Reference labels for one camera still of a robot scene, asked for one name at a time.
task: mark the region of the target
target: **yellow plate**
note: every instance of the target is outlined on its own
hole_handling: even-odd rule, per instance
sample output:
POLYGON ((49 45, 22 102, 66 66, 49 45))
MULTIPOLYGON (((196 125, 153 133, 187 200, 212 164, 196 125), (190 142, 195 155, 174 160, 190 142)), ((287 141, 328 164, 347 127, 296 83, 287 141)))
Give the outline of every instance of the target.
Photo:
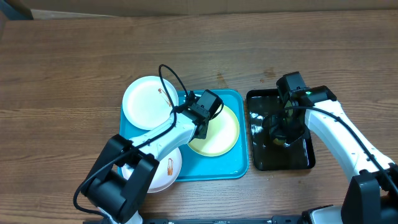
POLYGON ((234 112, 224 106, 209 122, 206 139, 194 139, 188 145, 203 156, 220 156, 234 147, 239 137, 239 121, 234 112))

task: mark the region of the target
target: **blue tray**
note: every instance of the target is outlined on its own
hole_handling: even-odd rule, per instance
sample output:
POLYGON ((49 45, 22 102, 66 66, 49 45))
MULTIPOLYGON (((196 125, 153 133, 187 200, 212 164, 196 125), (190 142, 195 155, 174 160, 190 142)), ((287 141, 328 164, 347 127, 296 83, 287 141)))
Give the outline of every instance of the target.
MULTIPOLYGON (((194 92, 202 94, 203 90, 194 92)), ((248 171, 248 139, 246 136, 246 124, 244 122, 242 96, 235 90, 212 90, 212 92, 220 96, 224 104, 236 114, 240 127, 238 141, 229 152, 216 157, 202 156, 186 144, 180 146, 182 168, 176 181, 237 179, 248 171)), ((185 99, 184 95, 184 91, 178 92, 178 101, 180 104, 185 99)), ((148 131, 133 126, 127 120, 123 113, 123 108, 121 108, 119 131, 121 136, 130 139, 146 132, 148 131)))

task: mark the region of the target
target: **wooden table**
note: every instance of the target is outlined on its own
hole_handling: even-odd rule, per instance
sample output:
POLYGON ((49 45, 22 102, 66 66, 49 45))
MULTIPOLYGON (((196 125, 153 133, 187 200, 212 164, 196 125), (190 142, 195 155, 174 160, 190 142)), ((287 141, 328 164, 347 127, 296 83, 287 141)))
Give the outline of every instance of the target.
MULTIPOLYGON (((75 210, 72 195, 118 133, 127 86, 157 75, 161 63, 189 89, 232 88, 243 98, 298 70, 307 85, 327 85, 363 134, 398 161, 397 21, 398 11, 346 11, 7 22, 0 222, 97 218, 75 210)), ((174 183, 150 194, 141 214, 249 218, 340 205, 348 181, 315 135, 313 143, 312 170, 260 172, 251 163, 238 180, 174 183)))

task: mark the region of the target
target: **tray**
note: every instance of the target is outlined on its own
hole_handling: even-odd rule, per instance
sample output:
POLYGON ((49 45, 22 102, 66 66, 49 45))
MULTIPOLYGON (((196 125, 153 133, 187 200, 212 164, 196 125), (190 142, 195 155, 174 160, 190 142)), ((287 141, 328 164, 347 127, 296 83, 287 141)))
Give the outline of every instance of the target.
MULTIPOLYGON (((224 104, 231 108, 239 121, 239 138, 235 146, 226 154, 216 157, 202 156, 193 151, 188 145, 180 146, 182 154, 182 168, 176 181, 237 179, 242 177, 249 168, 248 140, 244 120, 243 99, 235 90, 212 90, 221 97, 224 104)), ((183 103, 184 91, 178 91, 178 101, 183 103)), ((125 117, 121 108, 120 135, 126 139, 139 136, 148 131, 133 126, 125 117)))
POLYGON ((261 171, 314 167, 315 155, 311 138, 297 141, 289 147, 276 146, 262 129, 264 117, 280 109, 278 90, 251 90, 246 99, 254 166, 261 171))

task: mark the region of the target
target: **food residue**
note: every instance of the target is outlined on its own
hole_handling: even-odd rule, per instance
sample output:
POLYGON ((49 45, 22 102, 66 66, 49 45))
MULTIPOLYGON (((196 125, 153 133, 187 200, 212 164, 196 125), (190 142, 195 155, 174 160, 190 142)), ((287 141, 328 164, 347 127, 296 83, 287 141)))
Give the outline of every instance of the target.
POLYGON ((167 175, 173 175, 173 160, 169 158, 169 163, 167 164, 167 175))
POLYGON ((166 103, 168 104, 168 106, 171 107, 172 104, 171 104, 171 102, 170 102, 170 99, 167 97, 166 92, 165 92, 163 89, 161 89, 161 88, 159 88, 157 91, 158 91, 160 94, 162 94, 162 93, 164 94, 164 95, 162 95, 162 98, 164 99, 164 101, 166 101, 166 103))

